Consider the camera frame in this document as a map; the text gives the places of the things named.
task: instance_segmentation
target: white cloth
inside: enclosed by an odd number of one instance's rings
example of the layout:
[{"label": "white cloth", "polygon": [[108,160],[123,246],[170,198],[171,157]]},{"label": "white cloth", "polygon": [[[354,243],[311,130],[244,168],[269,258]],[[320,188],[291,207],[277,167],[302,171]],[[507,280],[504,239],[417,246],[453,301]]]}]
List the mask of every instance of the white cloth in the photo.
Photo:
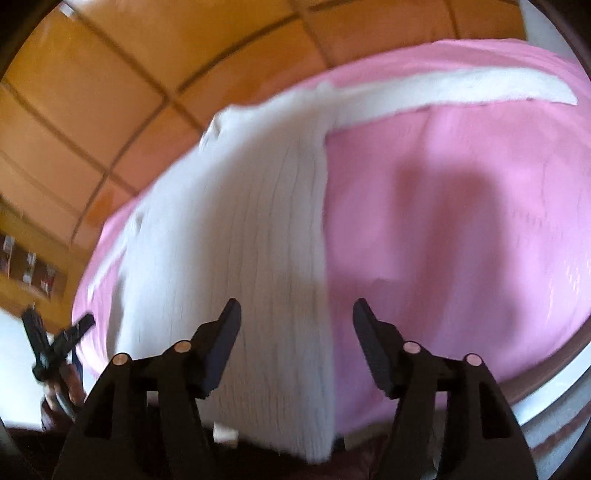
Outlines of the white cloth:
[{"label": "white cloth", "polygon": [[326,134],[429,105],[524,99],[576,104],[554,76],[478,68],[323,84],[228,107],[138,205],[89,289],[124,254],[109,353],[158,355],[235,297],[242,329],[220,387],[199,405],[202,419],[325,460],[337,433],[322,234]]}]

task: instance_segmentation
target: pink bed sheet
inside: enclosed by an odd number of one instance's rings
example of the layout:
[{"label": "pink bed sheet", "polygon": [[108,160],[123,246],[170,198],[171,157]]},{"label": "pink bed sheet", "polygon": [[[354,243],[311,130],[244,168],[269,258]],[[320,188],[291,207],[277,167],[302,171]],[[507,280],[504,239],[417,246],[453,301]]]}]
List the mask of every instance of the pink bed sheet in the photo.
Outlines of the pink bed sheet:
[{"label": "pink bed sheet", "polygon": [[[498,380],[550,356],[591,310],[591,84],[578,65],[521,41],[440,41],[302,85],[473,66],[555,74],[579,105],[441,106],[326,140],[324,234],[342,434],[394,414],[353,330],[358,297],[434,354],[478,352]],[[74,302],[74,319],[90,310],[97,320],[79,349],[95,374],[108,362],[119,263],[90,303],[87,287],[136,203],[107,221]]]}]

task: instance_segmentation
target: black tool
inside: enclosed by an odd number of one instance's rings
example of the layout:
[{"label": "black tool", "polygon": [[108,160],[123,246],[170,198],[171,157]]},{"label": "black tool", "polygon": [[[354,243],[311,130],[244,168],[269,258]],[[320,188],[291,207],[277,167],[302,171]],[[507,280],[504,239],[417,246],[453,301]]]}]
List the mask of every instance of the black tool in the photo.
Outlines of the black tool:
[{"label": "black tool", "polygon": [[74,420],[79,408],[72,403],[66,384],[68,374],[67,358],[69,353],[82,340],[84,334],[94,326],[95,318],[92,314],[87,313],[75,325],[67,330],[62,330],[53,339],[52,343],[49,343],[43,319],[35,308],[30,307],[25,310],[21,318],[27,332],[27,338],[35,354],[33,375],[39,382],[54,381],[58,383],[57,401],[61,409]]},{"label": "black tool", "polygon": [[[217,321],[162,355],[115,355],[76,417],[53,479],[218,478],[195,399],[219,385],[240,325],[240,304],[230,299]],[[147,434],[149,391],[158,393],[163,452]]]},{"label": "black tool", "polygon": [[353,325],[375,384],[400,399],[374,480],[420,480],[429,462],[438,391],[447,392],[447,421],[437,478],[538,478],[519,424],[482,358],[471,353],[450,360],[405,342],[365,299],[355,303]]}]

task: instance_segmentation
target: human hand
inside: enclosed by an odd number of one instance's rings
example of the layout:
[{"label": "human hand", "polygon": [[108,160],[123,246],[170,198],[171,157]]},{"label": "human hand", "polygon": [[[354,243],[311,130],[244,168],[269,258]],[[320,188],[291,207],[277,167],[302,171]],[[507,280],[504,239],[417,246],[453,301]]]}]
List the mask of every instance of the human hand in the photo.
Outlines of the human hand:
[{"label": "human hand", "polygon": [[[62,368],[64,381],[68,387],[70,400],[76,406],[82,406],[86,399],[86,393],[82,387],[82,381],[74,365],[65,365]],[[43,430],[56,430],[66,432],[72,426],[72,420],[62,410],[57,395],[61,386],[57,381],[48,381],[43,385],[45,398],[41,404],[41,423]]]}]

